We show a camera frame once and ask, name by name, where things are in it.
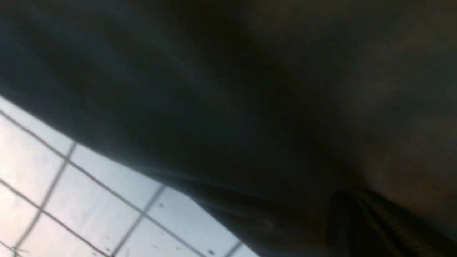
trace white ceiling tile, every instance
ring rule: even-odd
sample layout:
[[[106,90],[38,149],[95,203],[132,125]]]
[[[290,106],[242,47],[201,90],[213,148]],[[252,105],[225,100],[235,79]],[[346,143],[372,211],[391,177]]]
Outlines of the white ceiling tile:
[[[0,116],[0,179],[41,204],[63,159]]]
[[[71,166],[63,173],[46,210],[106,254],[139,215]]]
[[[29,226],[37,209],[3,185],[0,185],[0,206],[0,241],[12,247]]]
[[[233,257],[259,257],[255,252],[253,252],[246,245],[242,245],[238,251],[233,255]]]
[[[159,197],[149,215],[208,256],[222,257],[238,241],[189,197],[170,188]]]
[[[0,257],[12,257],[13,256],[13,252],[4,247],[3,245],[0,245]]]
[[[62,154],[67,154],[72,140],[49,127],[41,120],[23,111],[18,106],[0,97],[0,110],[12,117],[19,124],[32,131]]]
[[[149,220],[143,219],[118,257],[198,257]]]
[[[76,148],[72,161],[140,209],[160,186],[155,180],[81,145]]]
[[[45,215],[41,215],[38,223],[19,249],[19,254],[23,257],[102,256]]]

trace dark fabric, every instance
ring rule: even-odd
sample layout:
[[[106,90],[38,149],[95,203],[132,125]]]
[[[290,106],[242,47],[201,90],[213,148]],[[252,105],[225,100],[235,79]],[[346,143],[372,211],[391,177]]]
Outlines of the dark fabric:
[[[0,0],[0,94],[191,197],[262,257],[325,256],[338,190],[457,231],[453,0]]]
[[[371,192],[337,192],[329,209],[331,257],[454,256],[457,243]]]

